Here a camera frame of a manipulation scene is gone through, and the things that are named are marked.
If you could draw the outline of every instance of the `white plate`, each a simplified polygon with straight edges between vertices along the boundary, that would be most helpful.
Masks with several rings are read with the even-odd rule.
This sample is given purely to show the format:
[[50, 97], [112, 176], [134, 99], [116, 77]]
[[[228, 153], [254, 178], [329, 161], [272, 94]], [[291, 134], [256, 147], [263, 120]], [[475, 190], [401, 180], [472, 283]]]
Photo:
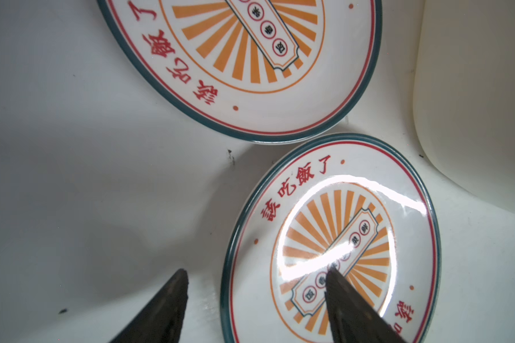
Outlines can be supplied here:
[[223, 268], [226, 342], [332, 342], [332, 263], [408, 342], [423, 339], [439, 283], [437, 220], [395, 149], [359, 134], [296, 148], [244, 205]]
[[224, 134], [286, 143], [332, 127], [378, 57], [381, 0], [98, 0], [143, 77]]

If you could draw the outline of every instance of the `orange sunburst pattern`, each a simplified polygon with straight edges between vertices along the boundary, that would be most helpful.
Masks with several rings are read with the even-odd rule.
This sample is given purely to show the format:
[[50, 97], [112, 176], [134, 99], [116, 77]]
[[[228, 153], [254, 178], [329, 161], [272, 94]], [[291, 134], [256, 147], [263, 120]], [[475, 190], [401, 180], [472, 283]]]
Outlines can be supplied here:
[[[336, 246], [348, 230], [363, 222], [365, 215], [369, 215], [366, 222], [370, 222], [370, 235], [362, 236], [363, 246], [354, 249], [358, 256], [355, 256], [350, 269], [345, 273], [347, 280], [359, 294], [373, 308], [379, 310], [385, 300], [391, 275], [388, 240], [391, 223], [383, 205], [367, 189], [356, 184], [341, 183], [316, 194], [295, 215], [285, 236], [277, 240], [283, 246], [276, 247], [281, 253], [273, 257], [273, 296], [283, 321], [300, 338], [312, 342], [331, 340], [326, 303], [323, 301], [324, 290], [321, 290], [318, 283], [321, 273], [309, 270], [304, 271], [307, 274], [302, 276], [292, 275], [288, 271], [293, 266], [302, 266], [305, 263], [313, 266], [314, 259]], [[330, 266], [335, 265], [335, 261], [328, 263]], [[308, 286], [306, 290], [312, 290], [310, 295], [313, 299], [322, 299], [318, 299], [316, 309], [306, 312], [302, 311], [296, 298], [299, 296], [298, 287], [305, 287], [305, 278], [309, 276], [316, 278], [317, 283], [313, 287]]]
[[201, 68], [234, 88], [251, 91], [266, 86], [275, 91], [290, 86], [312, 68], [322, 46], [322, 0], [270, 1], [299, 46], [298, 58], [284, 70], [271, 66], [227, 2], [178, 3], [165, 11], [170, 27], [181, 31], [176, 35], [173, 29], [176, 39]]

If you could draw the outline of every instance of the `chinese character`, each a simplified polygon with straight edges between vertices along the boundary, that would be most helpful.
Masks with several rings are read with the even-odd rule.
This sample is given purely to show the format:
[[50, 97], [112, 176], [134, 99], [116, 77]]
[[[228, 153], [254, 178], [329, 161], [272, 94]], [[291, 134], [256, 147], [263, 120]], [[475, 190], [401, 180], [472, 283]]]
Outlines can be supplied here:
[[326, 161], [330, 158], [330, 155], [323, 157], [322, 159], [318, 160], [319, 162], [324, 163], [324, 169], [321, 171], [321, 174], [326, 173]]
[[158, 36], [149, 35], [149, 39], [142, 35], [143, 39], [147, 44], [151, 45], [151, 54], [160, 55], [164, 58], [168, 57], [169, 53], [176, 53], [176, 51], [172, 48], [172, 45], [168, 41], [168, 39], [164, 38], [164, 31], [158, 30]]
[[334, 268], [334, 269], [337, 269], [337, 270], [338, 270], [338, 269], [339, 269], [339, 262], [338, 262], [338, 261], [334, 261], [334, 262], [332, 262], [332, 263], [329, 265], [328, 269], [332, 269], [332, 268]]
[[137, 8], [136, 5], [133, 4], [132, 0], [128, 1], [128, 5], [132, 9], [133, 14], [136, 16], [137, 21], [139, 21], [139, 15], [142, 13], [152, 14], [153, 20], [157, 18], [157, 12], [150, 9]]
[[414, 314], [412, 306], [405, 305], [404, 302], [399, 301], [397, 304], [397, 310], [398, 312], [395, 313], [395, 316], [400, 316], [400, 318], [406, 319], [406, 323], [412, 320], [412, 317], [410, 317], [411, 314]]
[[402, 327], [402, 326], [400, 326], [400, 325], [398, 325], [397, 323], [395, 323], [395, 332], [396, 332], [398, 335], [400, 335], [400, 332], [401, 332], [401, 331], [403, 331], [403, 327]]
[[289, 184], [288, 180], [290, 178], [286, 179], [282, 183], [282, 187], [278, 190], [278, 195], [281, 196], [281, 198], [286, 194], [287, 196], [291, 196], [292, 193], [295, 191], [295, 184]]
[[311, 167], [309, 164], [311, 164], [311, 162], [308, 162], [303, 168], [298, 168], [298, 174], [295, 178], [299, 180], [300, 186], [305, 182], [308, 182], [310, 178], [315, 177], [315, 175], [311, 174]]
[[277, 44], [277, 46], [275, 46], [276, 49], [278, 50], [278, 53], [281, 54], [286, 48], [284, 47], [284, 45], [282, 44], [282, 42], [279, 42]]
[[183, 63], [183, 65], [185, 65], [184, 68], [173, 68], [173, 71], [170, 70], [170, 68], [166, 68], [169, 72], [172, 73], [172, 76], [173, 78], [179, 78], [181, 81], [183, 81], [185, 84], [187, 84], [187, 82], [189, 82], [189, 80], [191, 79], [191, 77], [189, 75], [187, 75], [186, 73], [181, 73], [182, 71], [187, 71], [189, 70], [189, 67], [187, 66], [187, 64], [179, 57], [176, 57], [176, 59], [174, 60], [174, 62], [176, 63], [176, 66], [177, 66], [177, 63], [178, 62], [181, 62]]
[[312, 289], [309, 289], [307, 291], [307, 293], [305, 293], [305, 297], [307, 298], [307, 300], [311, 301], [313, 299], [313, 297], [315, 296], [315, 293], [313, 292]]
[[252, 13], [256, 18], [259, 18], [261, 16], [261, 12], [257, 6], [254, 6], [254, 9], [252, 10]]
[[215, 89], [213, 86], [204, 86], [204, 82], [202, 80], [199, 80], [199, 83], [200, 86], [198, 86], [198, 93], [193, 93], [199, 100], [204, 99], [204, 102], [210, 105], [210, 103], [213, 103], [214, 97], [217, 96], [217, 89]]
[[268, 202], [265, 203], [265, 208], [261, 210], [261, 217], [267, 218], [269, 222], [272, 222], [273, 219], [277, 216], [277, 209], [281, 207], [281, 205], [277, 205], [276, 202], [271, 203], [269, 199]]

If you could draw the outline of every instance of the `dark pointed object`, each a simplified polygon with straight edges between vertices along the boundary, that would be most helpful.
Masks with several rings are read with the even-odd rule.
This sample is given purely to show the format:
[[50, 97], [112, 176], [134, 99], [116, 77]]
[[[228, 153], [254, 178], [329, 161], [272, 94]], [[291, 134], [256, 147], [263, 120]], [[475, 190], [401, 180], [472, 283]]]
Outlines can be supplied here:
[[404, 343], [334, 268], [326, 275], [326, 308], [335, 343]]
[[187, 306], [189, 279], [176, 273], [110, 343], [177, 343]]

